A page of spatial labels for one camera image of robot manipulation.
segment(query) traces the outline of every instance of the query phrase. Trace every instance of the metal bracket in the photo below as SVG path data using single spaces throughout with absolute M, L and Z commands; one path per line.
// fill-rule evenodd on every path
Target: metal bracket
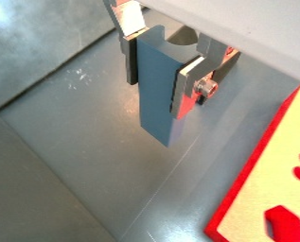
M 126 55 L 127 83 L 138 82 L 137 37 L 147 27 L 141 5 L 133 0 L 103 0 L 110 18 L 119 32 L 122 52 Z
M 202 33 L 198 35 L 196 50 L 200 55 L 175 74 L 171 103 L 171 114 L 175 119 L 185 116 L 197 102 L 202 104 L 213 96 L 241 54 Z M 230 68 L 225 68 L 229 67 L 229 63 L 221 68 L 226 62 L 233 63 Z M 220 77 L 222 76 L 218 81 L 213 79 L 217 69 L 220 69 Z

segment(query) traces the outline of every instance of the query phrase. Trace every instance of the screw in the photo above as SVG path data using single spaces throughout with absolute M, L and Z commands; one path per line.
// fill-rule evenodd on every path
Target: screw
M 208 77 L 202 78 L 196 83 L 196 92 L 204 97 L 210 98 L 218 89 L 218 84 Z

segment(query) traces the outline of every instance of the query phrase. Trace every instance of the blue rectangular block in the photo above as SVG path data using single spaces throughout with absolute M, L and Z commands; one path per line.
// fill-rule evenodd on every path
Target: blue rectangular block
M 167 147 L 179 137 L 185 118 L 170 113 L 175 71 L 196 56 L 196 45 L 167 43 L 163 27 L 137 39 L 141 126 Z

